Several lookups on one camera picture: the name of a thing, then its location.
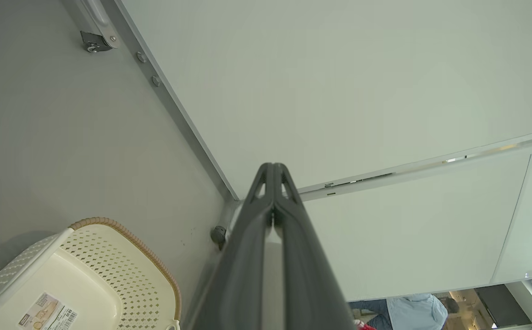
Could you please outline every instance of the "gray floor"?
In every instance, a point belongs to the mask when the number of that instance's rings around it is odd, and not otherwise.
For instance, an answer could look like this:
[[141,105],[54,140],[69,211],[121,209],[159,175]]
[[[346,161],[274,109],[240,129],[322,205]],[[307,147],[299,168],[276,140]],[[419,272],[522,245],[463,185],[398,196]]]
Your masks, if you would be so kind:
[[230,194],[132,52],[85,52],[75,22],[57,0],[0,0],[0,269],[110,217],[166,263],[185,316]]

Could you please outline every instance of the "light blue shirt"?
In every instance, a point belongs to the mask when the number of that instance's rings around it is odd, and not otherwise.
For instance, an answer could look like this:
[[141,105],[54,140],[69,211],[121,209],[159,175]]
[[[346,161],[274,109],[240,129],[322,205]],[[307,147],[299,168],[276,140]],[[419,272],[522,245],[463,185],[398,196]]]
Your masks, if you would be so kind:
[[448,310],[432,294],[386,299],[393,330],[441,330]]

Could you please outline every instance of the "blue jeans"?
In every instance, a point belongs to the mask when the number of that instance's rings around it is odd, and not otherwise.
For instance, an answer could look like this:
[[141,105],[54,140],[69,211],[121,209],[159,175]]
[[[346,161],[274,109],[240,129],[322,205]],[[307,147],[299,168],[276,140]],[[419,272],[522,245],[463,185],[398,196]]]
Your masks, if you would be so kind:
[[378,314],[368,321],[367,324],[377,330],[392,330],[392,322],[390,322],[390,316],[388,315],[386,299],[352,301],[349,302],[349,307],[351,309],[367,309]]

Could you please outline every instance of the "black caster wheel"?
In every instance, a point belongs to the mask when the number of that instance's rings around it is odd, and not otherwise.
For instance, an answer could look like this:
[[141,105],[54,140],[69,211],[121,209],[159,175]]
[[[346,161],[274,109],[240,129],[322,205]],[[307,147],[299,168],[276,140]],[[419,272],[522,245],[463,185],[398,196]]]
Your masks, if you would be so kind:
[[219,251],[221,251],[226,243],[226,229],[220,225],[213,228],[211,230],[211,240],[217,244]]

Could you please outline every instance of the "person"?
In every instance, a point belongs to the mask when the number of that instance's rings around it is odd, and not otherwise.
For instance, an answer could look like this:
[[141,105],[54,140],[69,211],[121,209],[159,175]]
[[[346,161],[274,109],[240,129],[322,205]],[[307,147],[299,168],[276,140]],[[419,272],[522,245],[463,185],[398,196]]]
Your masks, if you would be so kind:
[[432,294],[350,302],[351,309],[367,309],[378,315],[367,322],[377,330],[441,330],[448,313],[458,313],[454,299],[442,303]]

